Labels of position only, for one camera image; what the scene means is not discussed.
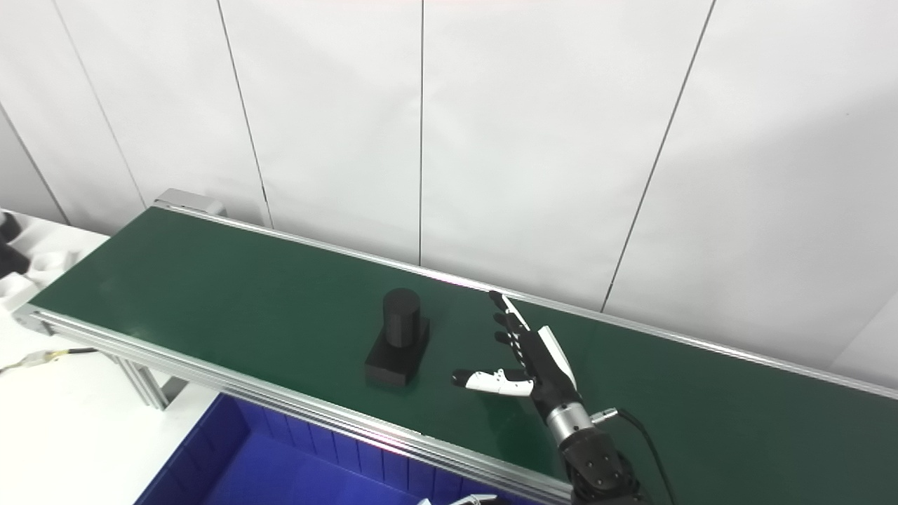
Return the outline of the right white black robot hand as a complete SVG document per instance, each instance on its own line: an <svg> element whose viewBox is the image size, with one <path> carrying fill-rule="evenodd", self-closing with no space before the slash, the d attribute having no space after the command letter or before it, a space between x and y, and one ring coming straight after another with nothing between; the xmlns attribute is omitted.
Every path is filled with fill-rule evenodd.
<svg viewBox="0 0 898 505"><path fill-rule="evenodd" d="M545 325L530 329L522 314L506 294L496 290L488 296L497 307L493 319L502 326L494 340L512 351L519 364L516 370L453 370L453 386L500 396L529 397L543 422L553 410L581 403L570 362Z"/></svg>

